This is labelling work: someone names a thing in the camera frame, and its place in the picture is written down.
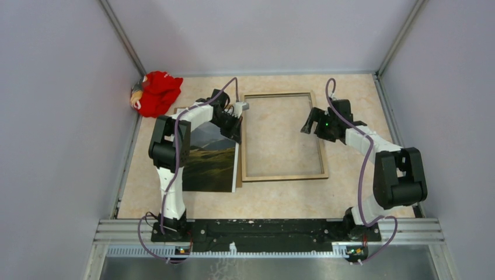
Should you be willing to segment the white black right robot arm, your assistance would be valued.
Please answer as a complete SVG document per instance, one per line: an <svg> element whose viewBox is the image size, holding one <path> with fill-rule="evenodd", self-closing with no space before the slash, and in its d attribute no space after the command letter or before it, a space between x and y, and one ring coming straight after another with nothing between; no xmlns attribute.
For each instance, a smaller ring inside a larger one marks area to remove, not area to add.
<svg viewBox="0 0 495 280"><path fill-rule="evenodd" d="M357 205L345 211L339 233L358 240L391 210L424 201L427 184L421 153L385 140L353 118L349 100L332 100L326 110L313 107L301 132L325 141L340 141L364 155L358 177Z"/></svg>

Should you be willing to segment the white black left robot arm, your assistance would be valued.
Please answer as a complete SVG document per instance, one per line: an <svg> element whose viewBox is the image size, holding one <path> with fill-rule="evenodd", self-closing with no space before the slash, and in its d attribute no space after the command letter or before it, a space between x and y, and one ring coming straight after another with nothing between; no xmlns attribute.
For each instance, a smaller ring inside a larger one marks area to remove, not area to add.
<svg viewBox="0 0 495 280"><path fill-rule="evenodd" d="M205 123L220 129L222 136L241 143L242 114L249 109L245 101L228 104L223 90L214 90L206 99L174 115L161 115L155 121L148 156L159 176L162 202L157 232L173 241L187 234L186 207L183 200L183 171L190 155L191 133Z"/></svg>

